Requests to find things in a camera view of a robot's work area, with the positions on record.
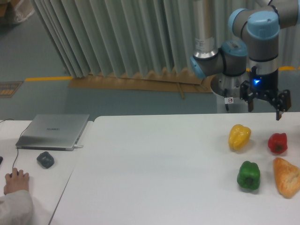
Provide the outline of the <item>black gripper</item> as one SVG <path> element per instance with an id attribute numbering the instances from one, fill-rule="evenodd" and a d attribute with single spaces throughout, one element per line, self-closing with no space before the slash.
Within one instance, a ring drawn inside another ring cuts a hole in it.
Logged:
<path id="1" fill-rule="evenodd" d="M 240 85 L 240 99 L 247 103 L 248 112 L 254 109 L 253 99 L 270 100 L 270 104 L 276 109 L 276 120 L 280 120 L 282 114 L 291 107 L 291 94 L 289 90 L 278 90 L 278 70 L 272 73 L 260 75 L 258 68 L 250 70 L 250 82 L 244 81 Z"/>

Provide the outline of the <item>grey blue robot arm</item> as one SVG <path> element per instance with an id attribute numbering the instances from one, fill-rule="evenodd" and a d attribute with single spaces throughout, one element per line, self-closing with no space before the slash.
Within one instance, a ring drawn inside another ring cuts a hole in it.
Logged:
<path id="1" fill-rule="evenodd" d="M 215 46 L 213 12 L 209 0 L 195 0 L 195 48 L 190 58 L 197 78 L 222 73 L 236 77 L 236 88 L 221 88 L 224 97 L 238 97 L 252 111 L 253 100 L 268 102 L 279 120 L 291 107 L 289 90 L 278 89 L 279 32 L 300 23 L 297 0 L 261 0 L 260 8 L 240 8 L 232 12 L 228 27 L 238 40 Z"/>

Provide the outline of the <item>white sleeved forearm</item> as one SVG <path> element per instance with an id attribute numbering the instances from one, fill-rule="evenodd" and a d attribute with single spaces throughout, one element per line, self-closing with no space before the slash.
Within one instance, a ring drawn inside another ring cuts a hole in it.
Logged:
<path id="1" fill-rule="evenodd" d="M 19 190 L 0 198 L 1 225 L 28 225 L 33 216 L 29 191 Z"/>

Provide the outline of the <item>person's hand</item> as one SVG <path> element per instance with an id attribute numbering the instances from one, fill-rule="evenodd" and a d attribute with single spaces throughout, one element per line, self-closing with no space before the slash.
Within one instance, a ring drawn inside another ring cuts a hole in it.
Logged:
<path id="1" fill-rule="evenodd" d="M 4 195 L 20 190 L 29 191 L 29 173 L 17 168 L 13 168 L 11 173 L 12 178 L 10 178 L 9 173 L 5 175 Z"/>

